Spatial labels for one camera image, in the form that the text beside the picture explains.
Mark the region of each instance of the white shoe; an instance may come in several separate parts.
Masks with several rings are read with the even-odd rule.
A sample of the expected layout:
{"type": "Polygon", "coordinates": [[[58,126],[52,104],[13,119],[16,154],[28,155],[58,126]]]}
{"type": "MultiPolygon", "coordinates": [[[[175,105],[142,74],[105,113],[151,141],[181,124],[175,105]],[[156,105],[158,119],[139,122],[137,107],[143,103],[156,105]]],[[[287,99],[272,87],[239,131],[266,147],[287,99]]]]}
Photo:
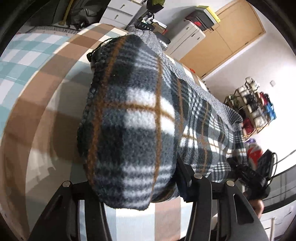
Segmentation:
{"type": "Polygon", "coordinates": [[[248,103],[246,97],[243,97],[242,100],[244,101],[245,104],[248,103]]]}
{"type": "Polygon", "coordinates": [[[255,80],[251,76],[249,76],[249,77],[246,78],[246,82],[248,84],[252,83],[253,81],[255,81],[255,80]]]}
{"type": "Polygon", "coordinates": [[[250,94],[250,91],[249,90],[245,90],[245,91],[241,92],[240,94],[241,94],[242,97],[244,97],[244,96],[250,94]]]}
{"type": "Polygon", "coordinates": [[[242,85],[241,87],[239,87],[237,90],[238,90],[238,92],[243,92],[243,91],[245,91],[245,90],[247,90],[248,88],[247,88],[247,86],[245,86],[245,85],[242,85]]]}
{"type": "Polygon", "coordinates": [[[251,82],[249,86],[253,90],[253,92],[257,92],[260,87],[260,85],[256,81],[251,82]]]}
{"type": "Polygon", "coordinates": [[[253,119],[255,119],[256,117],[263,115],[263,112],[260,108],[258,108],[257,110],[252,112],[251,115],[252,115],[253,119]]]}
{"type": "Polygon", "coordinates": [[[263,116],[258,116],[254,119],[256,127],[263,127],[267,124],[267,120],[263,116]]]}

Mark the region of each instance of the black metal frame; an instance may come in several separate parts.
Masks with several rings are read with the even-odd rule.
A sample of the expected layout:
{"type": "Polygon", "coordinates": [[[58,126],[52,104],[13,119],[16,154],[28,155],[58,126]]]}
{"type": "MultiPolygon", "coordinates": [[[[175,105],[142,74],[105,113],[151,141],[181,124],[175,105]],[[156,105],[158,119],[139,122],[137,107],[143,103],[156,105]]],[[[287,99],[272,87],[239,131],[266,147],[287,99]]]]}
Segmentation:
{"type": "MultiPolygon", "coordinates": [[[[180,157],[174,179],[184,201],[193,202],[185,241],[210,240],[213,199],[218,200],[217,241],[268,241],[253,208],[233,181],[210,182],[194,173],[180,157]]],[[[100,202],[88,182],[72,184],[70,181],[64,182],[51,198],[28,241],[78,241],[79,200],[85,200],[87,240],[112,241],[104,203],[100,202]]]]}

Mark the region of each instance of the teal checkered fabric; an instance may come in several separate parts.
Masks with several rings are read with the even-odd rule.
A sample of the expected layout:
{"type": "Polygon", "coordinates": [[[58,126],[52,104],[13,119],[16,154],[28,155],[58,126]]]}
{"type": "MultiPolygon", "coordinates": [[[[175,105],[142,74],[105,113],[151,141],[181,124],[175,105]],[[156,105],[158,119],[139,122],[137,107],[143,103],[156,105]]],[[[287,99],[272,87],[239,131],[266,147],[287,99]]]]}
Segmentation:
{"type": "Polygon", "coordinates": [[[18,34],[0,57],[0,138],[18,95],[34,74],[69,37],[18,34]]]}

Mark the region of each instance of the white wall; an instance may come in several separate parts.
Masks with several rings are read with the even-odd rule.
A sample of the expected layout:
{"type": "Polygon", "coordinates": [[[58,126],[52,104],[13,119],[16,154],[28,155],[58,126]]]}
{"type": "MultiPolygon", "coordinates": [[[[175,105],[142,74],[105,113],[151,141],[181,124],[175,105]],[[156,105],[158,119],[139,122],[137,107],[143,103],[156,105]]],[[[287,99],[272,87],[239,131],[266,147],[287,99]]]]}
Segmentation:
{"type": "Polygon", "coordinates": [[[164,9],[155,14],[155,19],[165,25],[170,25],[190,14],[195,6],[210,6],[216,12],[231,0],[166,0],[164,9]]]}
{"type": "MultiPolygon", "coordinates": [[[[270,149],[282,159],[296,148],[296,128],[294,111],[296,96],[296,57],[277,29],[261,13],[260,19],[266,30],[265,36],[253,47],[228,63],[206,84],[211,93],[220,101],[234,93],[244,84],[247,76],[260,83],[260,90],[268,93],[274,104],[277,119],[254,138],[263,150],[270,149]]],[[[282,161],[277,173],[296,164],[296,154],[282,161]]]]}

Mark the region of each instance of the shoe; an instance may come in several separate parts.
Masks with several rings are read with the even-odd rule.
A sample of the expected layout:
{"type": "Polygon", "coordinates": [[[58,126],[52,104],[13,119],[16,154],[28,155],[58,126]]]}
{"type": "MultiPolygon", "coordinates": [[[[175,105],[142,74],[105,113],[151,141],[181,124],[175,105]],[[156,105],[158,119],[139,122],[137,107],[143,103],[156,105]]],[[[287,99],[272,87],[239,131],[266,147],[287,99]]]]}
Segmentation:
{"type": "Polygon", "coordinates": [[[246,113],[245,113],[245,111],[243,109],[239,110],[239,114],[241,115],[243,120],[246,119],[246,113]]]}
{"type": "Polygon", "coordinates": [[[244,136],[251,134],[254,131],[254,127],[249,118],[244,119],[243,121],[243,133],[244,136]]]}
{"type": "Polygon", "coordinates": [[[267,120],[262,115],[254,118],[254,122],[257,128],[264,127],[267,124],[267,120]]]}
{"type": "Polygon", "coordinates": [[[247,89],[248,89],[247,86],[242,85],[241,87],[239,87],[239,88],[237,89],[237,91],[238,91],[239,93],[241,93],[241,92],[243,92],[243,91],[245,91],[245,90],[247,90],[247,89]]]}
{"type": "Polygon", "coordinates": [[[256,102],[248,104],[248,110],[250,113],[256,111],[258,109],[258,105],[256,102]]]}
{"type": "Polygon", "coordinates": [[[264,106],[268,116],[269,116],[269,121],[273,121],[276,119],[276,113],[274,111],[274,106],[272,103],[268,102],[266,106],[264,106]]]}
{"type": "Polygon", "coordinates": [[[234,103],[233,103],[233,106],[234,106],[235,108],[238,108],[239,105],[240,105],[239,100],[238,100],[238,99],[234,99],[233,102],[234,102],[234,103]]]}
{"type": "Polygon", "coordinates": [[[251,76],[249,76],[249,77],[246,78],[246,82],[248,84],[252,83],[253,81],[255,81],[255,80],[251,76]]]}
{"type": "Polygon", "coordinates": [[[254,98],[253,95],[248,94],[248,95],[245,95],[242,99],[243,99],[245,104],[248,104],[248,103],[253,102],[255,98],[254,98]]]}
{"type": "Polygon", "coordinates": [[[261,102],[261,104],[263,106],[267,105],[268,103],[268,100],[267,98],[265,97],[264,93],[263,92],[260,92],[260,93],[256,93],[257,96],[258,96],[258,100],[261,102]]]}
{"type": "Polygon", "coordinates": [[[246,96],[246,95],[249,95],[250,94],[250,91],[249,90],[245,90],[243,92],[240,93],[242,97],[246,96]]]}
{"type": "Polygon", "coordinates": [[[253,90],[253,92],[257,92],[260,85],[256,82],[256,81],[253,81],[249,84],[250,88],[253,90]]]}
{"type": "Polygon", "coordinates": [[[234,99],[236,99],[236,98],[237,98],[237,97],[236,97],[235,95],[229,95],[229,96],[228,96],[228,99],[229,99],[229,100],[234,100],[234,99]]]}
{"type": "Polygon", "coordinates": [[[268,94],[264,94],[264,97],[266,98],[267,102],[271,103],[268,94]]]}
{"type": "Polygon", "coordinates": [[[263,115],[263,111],[260,108],[258,108],[257,110],[252,112],[251,115],[253,119],[255,119],[256,117],[263,115]]]}

